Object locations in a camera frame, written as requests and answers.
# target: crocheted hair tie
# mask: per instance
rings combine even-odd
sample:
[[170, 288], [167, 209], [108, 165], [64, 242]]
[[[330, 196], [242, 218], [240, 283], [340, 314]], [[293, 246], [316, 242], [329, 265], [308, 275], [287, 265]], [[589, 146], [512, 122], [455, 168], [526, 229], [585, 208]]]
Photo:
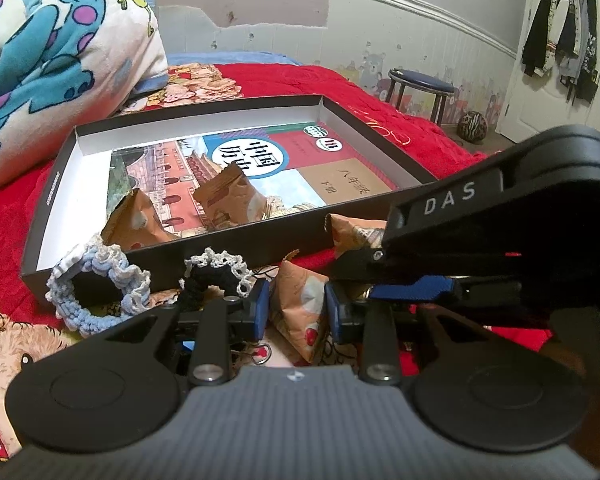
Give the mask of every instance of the crocheted hair tie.
[[[76, 300], [71, 280], [80, 272], [90, 271], [109, 278], [124, 294], [119, 316], [94, 316]], [[119, 245], [106, 246], [100, 235], [94, 235], [86, 244], [75, 246], [53, 268], [46, 282], [49, 291], [45, 297], [55, 306], [56, 317], [64, 320], [69, 330], [78, 330], [81, 336], [87, 337], [147, 310], [149, 284], [148, 270], [129, 265]]]
[[253, 276], [242, 256], [233, 256], [222, 251], [215, 253], [207, 247], [204, 254], [184, 260], [186, 271], [184, 280], [180, 280], [182, 292], [178, 302], [183, 312], [199, 310], [205, 291], [210, 285], [216, 285], [226, 296], [238, 295], [246, 298], [253, 288], [250, 278]]

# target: person's hand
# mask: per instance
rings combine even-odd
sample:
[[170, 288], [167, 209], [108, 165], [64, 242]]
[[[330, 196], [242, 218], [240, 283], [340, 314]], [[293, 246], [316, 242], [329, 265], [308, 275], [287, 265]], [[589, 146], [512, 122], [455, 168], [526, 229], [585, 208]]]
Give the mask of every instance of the person's hand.
[[[542, 346], [540, 353], [571, 368], [582, 377], [586, 374], [582, 359], [560, 342], [549, 340]], [[591, 400], [582, 426], [569, 445], [581, 457], [600, 469], [600, 395]]]

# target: floor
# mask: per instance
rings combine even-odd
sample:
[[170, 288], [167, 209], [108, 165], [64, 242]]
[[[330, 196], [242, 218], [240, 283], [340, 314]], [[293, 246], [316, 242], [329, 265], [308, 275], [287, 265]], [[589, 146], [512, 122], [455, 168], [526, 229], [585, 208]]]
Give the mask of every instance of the floor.
[[487, 155], [491, 155], [492, 153], [506, 150], [509, 146], [514, 145], [514, 142], [507, 139], [507, 137], [503, 137], [500, 134], [496, 133], [495, 126], [489, 128], [487, 136], [480, 144], [472, 144], [470, 142], [467, 142], [466, 140], [462, 140], [460, 137], [458, 137], [458, 135], [456, 135], [457, 127], [457, 124], [442, 124], [442, 129], [446, 133], [446, 136], [471, 153], [483, 152]]

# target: door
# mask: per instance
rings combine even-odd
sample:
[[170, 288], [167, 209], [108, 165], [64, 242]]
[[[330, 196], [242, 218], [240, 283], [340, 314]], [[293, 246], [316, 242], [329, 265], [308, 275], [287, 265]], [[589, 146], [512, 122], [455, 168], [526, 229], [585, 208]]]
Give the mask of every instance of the door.
[[591, 114], [592, 108], [600, 109], [600, 0], [598, 7], [598, 92], [593, 104], [576, 99], [567, 101], [568, 89], [559, 81], [557, 66], [550, 75], [531, 77], [522, 67], [522, 50], [529, 28], [540, 0], [526, 0], [525, 25], [522, 27], [518, 58], [507, 89], [504, 113], [498, 120], [497, 131], [514, 142], [525, 140], [543, 130], [562, 124], [587, 124], [600, 129], [599, 114]]

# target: black box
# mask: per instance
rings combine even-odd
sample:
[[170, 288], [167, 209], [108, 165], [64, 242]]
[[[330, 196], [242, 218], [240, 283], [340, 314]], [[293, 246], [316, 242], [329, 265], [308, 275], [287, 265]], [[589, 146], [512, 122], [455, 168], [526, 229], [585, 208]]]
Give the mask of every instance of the black box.
[[[102, 216], [100, 206], [95, 205], [101, 199], [94, 198], [100, 195], [91, 197], [90, 192], [102, 188], [103, 179], [108, 182], [109, 175], [89, 174], [87, 168], [95, 162], [108, 167], [111, 150], [184, 137], [182, 130], [173, 135], [183, 126], [188, 136], [308, 121], [321, 121], [332, 128], [399, 190], [129, 251], [132, 264], [151, 271], [152, 291], [177, 287], [184, 273], [184, 259], [201, 254], [206, 247], [241, 254], [251, 269], [279, 262], [295, 249], [311, 254], [331, 247], [331, 233], [324, 228], [328, 213], [383, 219], [393, 202], [408, 200], [413, 188], [435, 181], [397, 146], [319, 95], [225, 100], [117, 116], [79, 126], [64, 142], [29, 229], [22, 279], [38, 301], [46, 303], [46, 280], [52, 267], [76, 244], [86, 242], [104, 227], [106, 215]], [[74, 284], [84, 306], [110, 303], [122, 296], [112, 283], [93, 273], [79, 274]]]

